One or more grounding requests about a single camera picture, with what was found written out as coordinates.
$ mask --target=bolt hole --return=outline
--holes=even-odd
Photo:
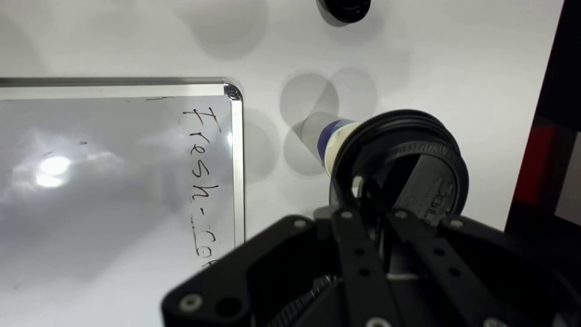
[[[239,299],[224,299],[217,306],[217,311],[220,317],[237,317],[240,310],[242,310],[242,302]]]
[[[369,277],[371,271],[369,270],[360,270],[360,277]]]
[[[451,273],[453,277],[457,277],[457,279],[462,277],[462,273],[460,273],[458,270],[451,270],[449,273]]]

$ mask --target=black circular object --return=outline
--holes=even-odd
[[[326,8],[335,19],[355,24],[369,13],[371,0],[326,0]]]
[[[431,224],[460,215],[467,195],[469,171],[455,137],[422,112],[391,112],[364,122],[333,168],[333,204],[400,208]]]

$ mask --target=whiteboard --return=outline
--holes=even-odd
[[[159,320],[170,290],[246,239],[230,84],[4,88],[0,153],[3,317],[99,291],[97,308],[132,295]]]

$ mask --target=whiteboard frame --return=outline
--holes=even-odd
[[[63,86],[64,81],[57,81],[59,86],[52,86],[50,81],[43,81],[41,86],[24,84],[0,84],[0,101],[73,101],[73,99],[162,99],[162,97],[230,97],[233,102],[233,188],[235,188],[235,246],[240,246],[248,239],[246,226],[246,188],[244,188],[244,99],[235,84],[213,82],[213,84],[128,84],[128,86],[104,86],[104,84],[82,84],[72,82]]]

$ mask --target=black lens cap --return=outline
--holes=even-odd
[[[364,122],[342,146],[331,202],[407,210],[438,224],[460,215],[469,171],[455,137],[422,112],[391,112]]]
[[[371,0],[326,0],[326,8],[335,19],[355,24],[369,13]]]

